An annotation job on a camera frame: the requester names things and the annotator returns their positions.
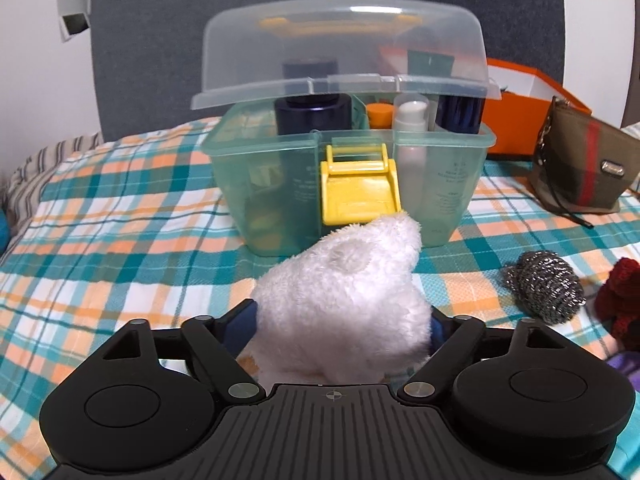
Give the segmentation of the steel wool scrubber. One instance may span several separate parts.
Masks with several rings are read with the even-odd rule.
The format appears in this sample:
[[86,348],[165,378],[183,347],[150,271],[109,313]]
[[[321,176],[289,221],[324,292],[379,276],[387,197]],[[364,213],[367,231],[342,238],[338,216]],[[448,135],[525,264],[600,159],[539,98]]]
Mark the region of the steel wool scrubber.
[[523,252],[503,268],[501,278],[516,305],[548,325],[570,321],[587,302],[573,268],[550,250]]

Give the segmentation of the white fluffy plush toy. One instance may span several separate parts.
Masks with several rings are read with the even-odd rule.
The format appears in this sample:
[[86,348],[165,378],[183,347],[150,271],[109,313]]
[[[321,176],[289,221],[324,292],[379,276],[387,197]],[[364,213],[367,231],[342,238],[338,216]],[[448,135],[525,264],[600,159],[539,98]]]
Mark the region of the white fluffy plush toy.
[[344,226],[256,283],[250,346],[260,382],[380,382],[424,364],[431,314],[412,274],[420,226],[405,212]]

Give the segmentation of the red pompom plush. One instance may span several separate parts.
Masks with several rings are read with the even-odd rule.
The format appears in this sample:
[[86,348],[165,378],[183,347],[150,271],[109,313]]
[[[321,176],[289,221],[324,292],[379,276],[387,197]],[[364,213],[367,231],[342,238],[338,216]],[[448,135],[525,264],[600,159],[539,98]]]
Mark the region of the red pompom plush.
[[621,258],[600,287],[594,308],[598,319],[610,323],[610,333],[626,350],[640,346],[640,268],[637,260]]

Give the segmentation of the purple fleece cloth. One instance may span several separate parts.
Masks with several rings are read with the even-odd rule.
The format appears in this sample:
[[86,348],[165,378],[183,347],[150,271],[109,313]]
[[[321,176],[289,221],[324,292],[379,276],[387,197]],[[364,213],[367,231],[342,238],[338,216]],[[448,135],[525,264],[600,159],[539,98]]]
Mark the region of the purple fleece cloth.
[[623,351],[611,356],[607,361],[610,367],[615,368],[627,377],[631,385],[640,391],[640,353],[638,351]]

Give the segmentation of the plaid bed sheet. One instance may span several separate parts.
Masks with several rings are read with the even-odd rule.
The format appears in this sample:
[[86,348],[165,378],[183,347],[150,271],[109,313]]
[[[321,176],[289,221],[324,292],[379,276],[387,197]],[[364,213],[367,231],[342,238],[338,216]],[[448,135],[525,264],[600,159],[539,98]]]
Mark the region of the plaid bed sheet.
[[[66,160],[24,234],[1,260],[1,474],[39,479],[53,467],[38,424],[47,394],[122,324],[174,327],[246,298],[271,260],[233,226],[201,142],[209,119],[128,136]],[[446,314],[512,326],[520,311],[499,283],[526,250],[557,252],[588,295],[616,261],[639,255],[639,201],[588,228],[545,211],[521,162],[486,162],[451,240],[413,274]]]

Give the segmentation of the yellow box latch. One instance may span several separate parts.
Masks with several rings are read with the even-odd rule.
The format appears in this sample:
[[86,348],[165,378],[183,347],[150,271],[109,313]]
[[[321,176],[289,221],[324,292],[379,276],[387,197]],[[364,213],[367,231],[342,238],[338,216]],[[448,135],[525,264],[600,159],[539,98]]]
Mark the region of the yellow box latch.
[[402,211],[396,162],[384,143],[328,145],[320,183],[325,226],[368,223]]

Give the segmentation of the green translucent storage box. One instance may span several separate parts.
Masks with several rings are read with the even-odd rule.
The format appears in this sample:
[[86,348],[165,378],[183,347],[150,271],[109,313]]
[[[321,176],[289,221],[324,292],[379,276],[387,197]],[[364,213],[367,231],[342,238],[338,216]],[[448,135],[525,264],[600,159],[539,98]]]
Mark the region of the green translucent storage box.
[[271,100],[232,106],[202,143],[232,220],[252,252],[292,256],[330,232],[322,220],[321,165],[387,158],[397,167],[401,208],[420,223],[425,247],[446,244],[477,186],[495,133],[372,129],[373,96],[352,97],[347,130],[282,134]]

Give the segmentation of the olive striped pouch bag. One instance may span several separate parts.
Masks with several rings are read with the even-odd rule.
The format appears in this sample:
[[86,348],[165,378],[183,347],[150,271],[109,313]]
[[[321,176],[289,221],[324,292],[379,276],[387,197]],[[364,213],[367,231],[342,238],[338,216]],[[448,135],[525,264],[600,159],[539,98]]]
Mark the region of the olive striped pouch bag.
[[639,173],[639,140],[555,96],[533,154],[528,180],[548,211],[586,229],[588,214],[620,210],[618,199]]

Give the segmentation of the dark blue bottle right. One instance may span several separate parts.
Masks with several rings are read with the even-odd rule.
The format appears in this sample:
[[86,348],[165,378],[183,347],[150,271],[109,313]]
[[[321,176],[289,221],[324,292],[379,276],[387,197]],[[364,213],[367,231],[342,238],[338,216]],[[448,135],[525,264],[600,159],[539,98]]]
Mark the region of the dark blue bottle right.
[[474,96],[441,96],[435,122],[446,131],[477,134],[484,112],[485,100]]

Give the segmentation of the white lotion bottle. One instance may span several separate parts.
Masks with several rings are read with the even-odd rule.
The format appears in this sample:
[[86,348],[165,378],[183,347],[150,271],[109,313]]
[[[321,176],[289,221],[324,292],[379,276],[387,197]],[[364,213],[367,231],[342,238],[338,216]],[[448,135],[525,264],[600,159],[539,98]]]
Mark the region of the white lotion bottle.
[[401,132],[427,132],[430,101],[420,93],[401,93],[394,99],[393,129]]

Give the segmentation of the orange cardboard box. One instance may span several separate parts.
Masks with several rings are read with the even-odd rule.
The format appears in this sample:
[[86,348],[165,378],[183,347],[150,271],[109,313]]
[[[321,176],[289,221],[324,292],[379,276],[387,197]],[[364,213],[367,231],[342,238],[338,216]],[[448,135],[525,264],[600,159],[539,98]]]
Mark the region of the orange cardboard box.
[[578,110],[590,108],[550,76],[526,65],[488,58],[489,76],[501,90],[500,100],[487,100],[483,122],[496,135],[489,149],[493,159],[528,159],[533,155],[538,131],[547,117],[551,100],[557,96]]

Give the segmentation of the orange cap bottle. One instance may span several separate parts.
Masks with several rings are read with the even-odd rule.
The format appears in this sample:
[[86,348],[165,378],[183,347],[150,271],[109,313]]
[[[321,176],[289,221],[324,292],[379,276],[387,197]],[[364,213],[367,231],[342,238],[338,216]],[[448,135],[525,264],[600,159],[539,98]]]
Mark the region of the orange cap bottle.
[[387,130],[393,128],[394,106],[390,103],[374,102],[366,105],[369,127]]

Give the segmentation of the dark blue jar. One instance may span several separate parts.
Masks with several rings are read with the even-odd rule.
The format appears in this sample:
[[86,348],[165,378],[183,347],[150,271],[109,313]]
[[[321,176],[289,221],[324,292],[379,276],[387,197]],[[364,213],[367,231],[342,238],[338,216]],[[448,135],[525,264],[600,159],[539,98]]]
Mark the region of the dark blue jar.
[[335,58],[299,58],[288,60],[282,66],[288,79],[321,79],[319,94],[287,96],[273,103],[279,136],[308,133],[312,130],[334,131],[352,128],[352,98],[344,93],[329,93],[326,77],[338,73]]

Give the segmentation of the clear plastic box lid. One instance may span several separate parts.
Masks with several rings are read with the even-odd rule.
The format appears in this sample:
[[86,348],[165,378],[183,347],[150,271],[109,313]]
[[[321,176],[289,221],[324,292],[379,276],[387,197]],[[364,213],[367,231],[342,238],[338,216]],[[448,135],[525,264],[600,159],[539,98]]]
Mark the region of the clear plastic box lid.
[[329,93],[426,93],[499,99],[477,17],[419,0],[286,0],[221,12],[205,26],[194,110],[319,94],[321,79],[288,79],[299,58],[335,58]]

